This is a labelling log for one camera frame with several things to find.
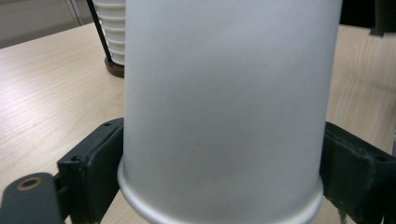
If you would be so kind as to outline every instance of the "table surface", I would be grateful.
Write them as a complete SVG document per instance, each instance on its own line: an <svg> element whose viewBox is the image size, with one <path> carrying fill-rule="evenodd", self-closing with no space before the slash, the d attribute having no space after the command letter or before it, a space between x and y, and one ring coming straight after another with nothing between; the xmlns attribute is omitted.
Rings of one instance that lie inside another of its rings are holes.
<svg viewBox="0 0 396 224"><path fill-rule="evenodd" d="M100 124L123 117L93 24L0 49L0 191L56 161ZM396 124L396 35L340 26L327 121L390 153ZM312 223L339 223L323 203ZM119 193L103 223L147 223Z"/></svg>

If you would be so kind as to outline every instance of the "gray wall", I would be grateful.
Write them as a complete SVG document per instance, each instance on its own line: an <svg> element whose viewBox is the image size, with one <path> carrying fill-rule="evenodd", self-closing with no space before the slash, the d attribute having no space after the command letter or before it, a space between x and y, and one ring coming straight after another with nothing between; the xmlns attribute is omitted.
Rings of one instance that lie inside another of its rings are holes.
<svg viewBox="0 0 396 224"><path fill-rule="evenodd" d="M0 0L0 49L91 21L85 0Z"/></svg>

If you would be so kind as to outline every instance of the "screw hole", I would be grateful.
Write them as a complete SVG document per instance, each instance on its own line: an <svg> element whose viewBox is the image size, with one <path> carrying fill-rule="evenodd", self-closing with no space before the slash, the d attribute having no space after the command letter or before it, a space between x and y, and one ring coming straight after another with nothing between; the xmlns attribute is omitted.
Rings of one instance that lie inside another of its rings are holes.
<svg viewBox="0 0 396 224"><path fill-rule="evenodd" d="M31 177L25 180L22 180L18 186L17 190L25 191L29 189L34 189L35 187L39 186L43 182L43 179L40 177Z"/></svg>

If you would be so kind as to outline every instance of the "paper cup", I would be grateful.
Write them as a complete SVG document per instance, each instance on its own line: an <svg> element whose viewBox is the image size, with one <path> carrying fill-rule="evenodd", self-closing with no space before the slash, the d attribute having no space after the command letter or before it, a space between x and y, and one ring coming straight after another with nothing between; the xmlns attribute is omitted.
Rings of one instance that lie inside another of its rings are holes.
<svg viewBox="0 0 396 224"><path fill-rule="evenodd" d="M127 5L119 182L142 217L309 223L322 198L318 171L341 5Z"/></svg>

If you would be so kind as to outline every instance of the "cup stack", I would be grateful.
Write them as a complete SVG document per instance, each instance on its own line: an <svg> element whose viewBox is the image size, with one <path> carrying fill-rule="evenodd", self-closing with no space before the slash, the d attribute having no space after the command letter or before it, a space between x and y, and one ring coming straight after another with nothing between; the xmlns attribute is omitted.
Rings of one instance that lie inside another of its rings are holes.
<svg viewBox="0 0 396 224"><path fill-rule="evenodd" d="M125 65L125 0L94 0L111 60Z"/></svg>

